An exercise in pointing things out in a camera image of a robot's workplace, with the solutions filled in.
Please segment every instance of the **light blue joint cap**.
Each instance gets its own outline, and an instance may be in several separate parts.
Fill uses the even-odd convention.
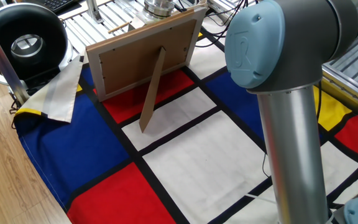
[[[284,13],[273,0],[261,1],[234,16],[224,48],[234,82],[255,88],[266,81],[280,58],[284,35]]]

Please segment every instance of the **cloth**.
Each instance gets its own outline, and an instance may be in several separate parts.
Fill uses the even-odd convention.
[[[77,55],[55,78],[32,95],[15,114],[33,113],[43,114],[49,119],[71,122],[75,95],[81,90],[78,86],[83,53]]]
[[[161,77],[143,134],[148,83],[99,103],[87,65],[71,123],[15,116],[23,148],[73,223],[277,220],[274,204],[244,196],[275,200],[267,160],[263,165],[259,107],[255,95],[231,80],[224,61],[209,63],[224,60],[216,49],[222,45],[198,49],[191,69]],[[319,131],[333,207],[358,194],[358,114],[324,94]]]

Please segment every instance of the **metal cylinder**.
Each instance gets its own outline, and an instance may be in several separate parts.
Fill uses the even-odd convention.
[[[11,87],[13,94],[21,105],[29,98],[26,90],[23,88],[22,83],[17,77],[15,70],[7,59],[3,49],[0,46],[0,72],[6,79],[8,85]]]
[[[165,18],[171,16],[175,7],[172,0],[145,0],[144,9],[154,17]]]
[[[312,86],[257,96],[281,223],[326,223]]]

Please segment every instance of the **picture frame back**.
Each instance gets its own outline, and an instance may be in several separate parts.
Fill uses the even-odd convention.
[[[162,75],[190,63],[206,7],[194,7],[86,48],[99,101],[150,81],[161,47]]]

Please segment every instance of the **wooden stick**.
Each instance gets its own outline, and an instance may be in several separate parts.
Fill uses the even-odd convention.
[[[160,83],[160,76],[162,66],[165,60],[165,48],[161,47],[160,55],[155,63],[152,80],[150,81],[149,90],[147,91],[146,100],[143,105],[142,114],[140,114],[139,125],[142,133],[146,129],[154,112],[155,97],[157,96],[158,84]]]
[[[125,26],[128,26],[131,22],[132,22],[132,21],[126,22],[126,23],[124,23],[123,25],[119,25],[119,26],[117,26],[116,28],[110,30],[108,33],[111,34],[111,33],[114,32],[114,31],[117,31],[117,30],[119,30],[119,29],[121,29],[121,28],[123,28],[123,27],[125,27]]]

